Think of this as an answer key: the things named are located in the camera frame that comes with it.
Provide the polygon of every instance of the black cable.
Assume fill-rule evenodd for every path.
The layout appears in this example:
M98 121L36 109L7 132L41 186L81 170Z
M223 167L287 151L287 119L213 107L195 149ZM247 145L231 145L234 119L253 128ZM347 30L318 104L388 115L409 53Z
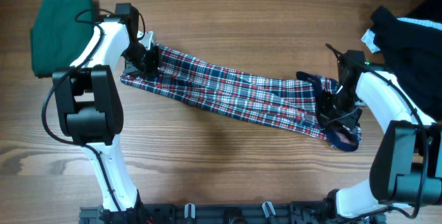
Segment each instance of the black cable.
M141 15L141 13L138 13L138 15L141 17L141 21L143 22L143 35L141 37L138 37L137 40L143 40L144 35L146 34L146 25L144 24L144 18L143 15Z
M122 209L117 204L117 199L115 197L115 190L112 189L111 183L109 182L109 178L108 178L108 176L106 174L106 170L104 169L103 160L102 160L102 157L100 156L101 152L98 153L98 151L96 149L92 148L90 145L87 145L87 144L85 144L84 147L90 149L94 153L94 155L97 157L99 166L100 166L100 168L102 168L102 173L103 173L104 181L106 182L106 186L108 188L110 197L112 197L112 201L114 202L115 206L117 207L118 212L121 212Z
M326 45L326 47L328 47L330 50L333 51L333 53L335 54L335 56L337 58L338 58L338 55L343 55L341 52L339 52L338 50L333 48L330 44L325 44L325 45ZM408 108L412 112L412 115L414 115L414 117L416 118L416 121L417 121L419 129L420 129L419 133L421 134L422 148L423 148L423 168L422 168L422 174L421 174L421 180L419 183L418 193L416 196L416 204L414 206L414 209L413 209L413 212L411 215L408 214L405 210L403 210L401 208L392 207L392 206L388 207L388 211L396 210L396 211L400 212L401 214L403 214L405 217L407 217L409 219L414 219L417 217L419 210L421 208L421 205L422 205L422 198L423 198L422 191L423 191L423 186L425 185L425 180L427 179L427 171L428 171L428 152L429 151L428 151L428 143L427 143L427 134L425 133L425 128L423 126L422 120L419 117L416 108L408 100L407 96L405 96L405 94L402 92L402 90L399 89L397 86L395 86L391 80L387 80L385 77L383 77L382 75L378 74L376 71L372 70L371 68L369 68L365 65L359 64L358 62L354 62L351 60L347 60L347 61L352 62L353 64L357 65L359 68L363 69L366 72L372 73L373 75L375 75L379 79L386 82L388 86L391 86L403 98L403 100L407 104Z
M103 11L103 12L107 12L107 13L113 15L113 12L111 12L111 11L109 11L109 10L104 10L104 9L87 9L87 10L82 10L81 12L79 12L79 13L77 14L77 16L75 16L75 21L76 21L77 23L91 24L92 26L96 26L96 27L98 27L98 28L99 28L99 32L100 32L100 34L99 34L99 39L98 39L97 43L94 45L94 47L93 47L93 49L91 50L91 52L90 52L90 53L88 54L88 56L85 58L85 60L84 60L81 64L79 64L78 66L76 66L76 67L71 67L71 68L70 68L70 69L69 69L69 70L68 70L63 76L61 76L60 80L59 80L55 85L52 86L52 88L49 90L49 92L48 92L48 94L47 94L47 96L46 96L46 98L45 98L45 100L44 100L43 107L41 108L41 121L42 121L42 123L43 123L43 128L45 129L46 133L47 133L51 138L53 138L53 139L55 139L55 140L57 140L57 141L59 141L59 142L62 142L62 143L64 143L64 144L69 144L69 145L77 145L77 144L75 144L75 143L72 142L72 141L64 140L64 139L62 139L62 138L56 136L56 135L55 135L55 134L49 129L48 121L47 121L47 119L46 119L46 111L47 111L47 108L48 108L48 103L49 103L50 98L52 97L52 95L54 94L54 92L60 87L61 83L62 83L67 77L69 77L70 75L72 75L75 71L78 71L82 66L84 66L86 63L88 63L88 62L90 61L91 57L95 54L95 52L96 52L97 49L99 48L100 44L103 42L103 38L104 38L105 33L104 33L103 28L102 28L99 24L95 23L94 21L78 20L78 18L79 18L81 15L83 15L83 14L86 13L86 12L91 12L91 11L93 11L93 12ZM90 149L90 150L95 154L95 156L97 157L97 160L98 160L99 166L100 166L100 168L101 168L101 170L102 170L103 177L104 177L104 181L106 182L106 186L107 186L107 188L108 188L108 191L109 191L110 197L112 198L112 201L114 202L116 208L118 209L118 212L122 212L121 207L118 205L117 199L116 199L116 197L115 197L115 192L114 192L114 190L112 189L111 184L110 184L110 182L109 182L109 178L108 178L107 173L106 173L106 170L105 170L105 168L104 168L104 164L103 164L102 158L101 158L101 156L100 156L100 153L98 153L97 150L95 150L93 147L91 147L91 146L89 146L89 145L87 145L87 144L85 144L83 147L85 147L85 148L87 148L87 149Z
M385 212L391 211L390 208L391 207L385 207L385 208L380 209L380 210L376 210L376 211L369 212L369 213L366 213L366 214L361 214L360 216L357 216L357 217L354 217L354 218L345 219L344 221L339 222L337 224L346 224L346 223L349 223L349 222L352 222L352 221L359 221L362 218L367 218L367 217L371 217L371 216L376 216L378 214L383 214Z
M339 118L334 118L333 120L327 121L327 124L329 124L331 122L334 122L334 121L337 121L337 120L341 120L343 118L346 118L346 117L350 116L351 114L353 114L354 112L356 112L357 110L358 110L358 108L356 107L355 109L353 109L351 112L345 114L344 116L340 116Z

